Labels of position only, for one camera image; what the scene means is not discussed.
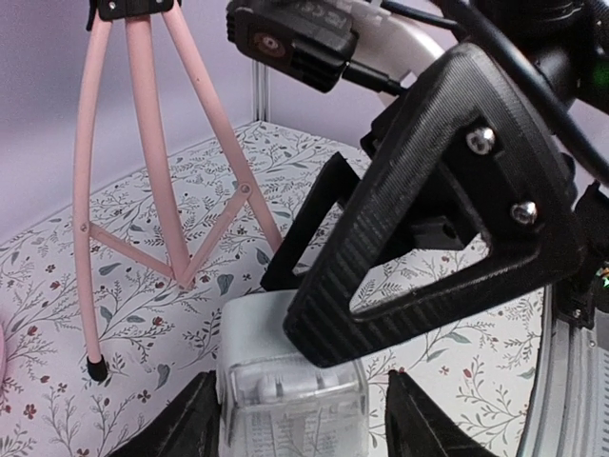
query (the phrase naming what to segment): silver screw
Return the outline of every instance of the silver screw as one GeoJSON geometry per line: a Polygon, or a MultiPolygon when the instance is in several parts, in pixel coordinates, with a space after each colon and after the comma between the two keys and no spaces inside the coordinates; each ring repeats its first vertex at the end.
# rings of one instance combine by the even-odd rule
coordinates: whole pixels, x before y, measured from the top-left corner
{"type": "Polygon", "coordinates": [[[488,154],[495,146],[495,140],[495,132],[489,127],[475,129],[465,136],[467,146],[478,155],[488,154]]]}
{"type": "Polygon", "coordinates": [[[533,202],[517,203],[511,210],[512,219],[524,226],[531,226],[537,221],[537,205],[533,202]]]}

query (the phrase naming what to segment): floral tablecloth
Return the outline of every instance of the floral tablecloth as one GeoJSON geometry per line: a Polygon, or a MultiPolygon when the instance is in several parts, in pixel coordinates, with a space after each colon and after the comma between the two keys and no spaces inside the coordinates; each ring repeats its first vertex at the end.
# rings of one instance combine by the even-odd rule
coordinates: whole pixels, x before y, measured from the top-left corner
{"type": "MultiPolygon", "coordinates": [[[[239,129],[251,166],[285,233],[321,165],[339,151],[362,171],[357,149],[267,123],[239,129]]],[[[170,158],[191,252],[235,189],[215,140],[170,158]]],[[[92,220],[166,258],[144,170],[96,193],[92,220]]],[[[302,259],[310,265],[338,216],[330,214],[302,259]]],[[[0,457],[101,457],[145,427],[199,371],[214,369],[223,304],[259,289],[272,253],[245,208],[190,292],[108,248],[91,244],[102,348],[110,376],[85,373],[70,210],[0,247],[0,324],[8,372],[0,391],[0,457]]],[[[413,252],[371,271],[360,302],[433,281],[485,253],[413,252]]],[[[370,455],[386,456],[387,372],[405,369],[472,437],[516,454],[533,386],[542,292],[432,331],[364,360],[371,392],[370,455]]]]}

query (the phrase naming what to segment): white wall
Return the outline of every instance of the white wall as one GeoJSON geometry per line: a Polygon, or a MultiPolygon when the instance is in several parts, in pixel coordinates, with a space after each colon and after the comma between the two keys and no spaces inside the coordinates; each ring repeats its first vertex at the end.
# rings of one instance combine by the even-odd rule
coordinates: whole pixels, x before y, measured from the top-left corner
{"type": "MultiPolygon", "coordinates": [[[[251,120],[251,63],[226,40],[226,2],[185,0],[185,16],[235,126],[251,120]]],[[[0,13],[0,242],[71,202],[72,149],[88,45],[88,1],[4,0],[0,13]]],[[[153,18],[169,151],[211,136],[161,17],[153,18]]],[[[93,187],[144,164],[128,73],[125,25],[108,48],[93,187]]]]}
{"type": "MultiPolygon", "coordinates": [[[[402,0],[409,6],[438,13],[425,0],[402,0]]],[[[456,40],[446,30],[422,26],[445,49],[456,40]]],[[[271,120],[294,129],[322,135],[358,146],[360,138],[369,132],[370,122],[383,110],[376,94],[342,81],[329,94],[321,94],[277,71],[271,71],[271,120]]],[[[609,160],[609,118],[582,103],[571,114],[595,147],[609,160]]],[[[592,178],[581,169],[576,182],[583,189],[592,178]]]]}

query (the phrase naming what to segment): tripod leg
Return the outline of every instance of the tripod leg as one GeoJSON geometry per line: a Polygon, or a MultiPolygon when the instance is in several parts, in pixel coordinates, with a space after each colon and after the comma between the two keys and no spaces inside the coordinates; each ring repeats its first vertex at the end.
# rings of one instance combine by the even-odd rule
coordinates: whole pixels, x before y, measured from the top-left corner
{"type": "Polygon", "coordinates": [[[175,194],[167,161],[165,135],[154,71],[150,16],[127,18],[126,23],[133,98],[152,197],[159,214],[161,230],[173,273],[176,278],[180,278],[188,266],[188,248],[182,231],[180,214],[175,203],[175,194]]]}
{"type": "Polygon", "coordinates": [[[74,148],[73,217],[74,260],[76,284],[83,332],[87,344],[88,373],[95,381],[108,376],[106,362],[102,356],[95,319],[93,281],[90,259],[89,195],[91,177],[91,155],[97,96],[102,77],[102,68],[108,47],[112,24],[95,19],[88,44],[87,58],[78,105],[78,120],[74,148]]]}
{"type": "Polygon", "coordinates": [[[180,58],[192,82],[192,86],[197,92],[199,101],[206,112],[209,124],[218,137],[220,146],[226,156],[226,160],[233,169],[239,184],[251,187],[251,196],[248,199],[252,210],[258,219],[258,223],[265,234],[267,242],[273,251],[279,248],[282,243],[282,235],[275,224],[272,214],[268,209],[265,198],[256,183],[254,173],[251,171],[246,157],[244,156],[241,145],[235,136],[228,117],[222,107],[218,93],[213,87],[211,78],[207,73],[201,54],[188,29],[187,22],[182,14],[182,9],[175,3],[171,11],[163,13],[163,18],[167,24],[169,34],[173,39],[180,58]]]}

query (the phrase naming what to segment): tripod rubber foot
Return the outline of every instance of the tripod rubber foot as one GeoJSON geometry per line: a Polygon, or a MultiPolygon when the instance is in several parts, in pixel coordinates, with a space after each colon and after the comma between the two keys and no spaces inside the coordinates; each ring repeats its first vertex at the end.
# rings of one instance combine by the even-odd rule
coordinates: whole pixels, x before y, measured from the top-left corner
{"type": "Polygon", "coordinates": [[[87,371],[93,381],[97,381],[98,383],[106,381],[106,378],[108,378],[108,366],[106,365],[104,356],[102,356],[102,360],[96,364],[93,364],[87,357],[87,371]]]}

